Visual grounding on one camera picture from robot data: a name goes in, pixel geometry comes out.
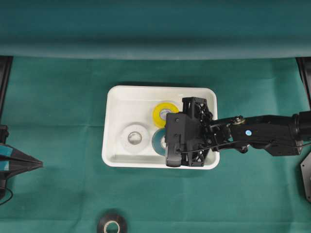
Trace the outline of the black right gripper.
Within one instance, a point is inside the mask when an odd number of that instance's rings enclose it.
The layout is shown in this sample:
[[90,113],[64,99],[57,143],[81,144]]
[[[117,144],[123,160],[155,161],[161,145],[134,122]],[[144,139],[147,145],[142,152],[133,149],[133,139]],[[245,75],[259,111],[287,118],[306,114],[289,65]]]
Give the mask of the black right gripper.
[[205,164],[209,150],[216,145],[210,127],[213,114],[206,99],[187,97],[182,102],[185,117],[181,135],[181,165],[201,167]]

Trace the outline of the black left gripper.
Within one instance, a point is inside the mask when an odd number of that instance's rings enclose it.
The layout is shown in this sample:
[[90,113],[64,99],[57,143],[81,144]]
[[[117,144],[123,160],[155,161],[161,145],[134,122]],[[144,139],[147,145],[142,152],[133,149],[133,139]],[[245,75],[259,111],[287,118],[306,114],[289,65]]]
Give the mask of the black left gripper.
[[39,164],[42,161],[29,156],[16,148],[6,145],[6,139],[9,136],[8,126],[0,125],[0,160],[1,161],[18,161],[26,163],[36,163],[30,166],[8,166],[7,168],[0,169],[0,179],[7,180],[18,174],[42,168],[43,165]]

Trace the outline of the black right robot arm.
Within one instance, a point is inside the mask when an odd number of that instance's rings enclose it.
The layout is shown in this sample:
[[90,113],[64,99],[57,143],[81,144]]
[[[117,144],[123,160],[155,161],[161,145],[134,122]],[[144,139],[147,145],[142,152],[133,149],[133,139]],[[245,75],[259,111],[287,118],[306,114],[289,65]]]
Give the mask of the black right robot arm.
[[311,113],[293,116],[235,116],[214,120],[207,100],[183,98],[186,135],[193,133],[181,147],[182,164],[204,166],[209,151],[235,149],[246,153],[248,147],[265,150],[272,156],[299,155],[311,143]]

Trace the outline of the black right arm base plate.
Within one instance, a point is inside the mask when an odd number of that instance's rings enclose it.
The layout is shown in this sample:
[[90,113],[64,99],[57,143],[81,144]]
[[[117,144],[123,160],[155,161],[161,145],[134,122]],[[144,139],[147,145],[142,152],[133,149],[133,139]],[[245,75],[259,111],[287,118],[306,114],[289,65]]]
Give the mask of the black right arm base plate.
[[306,200],[311,202],[311,153],[300,164]]

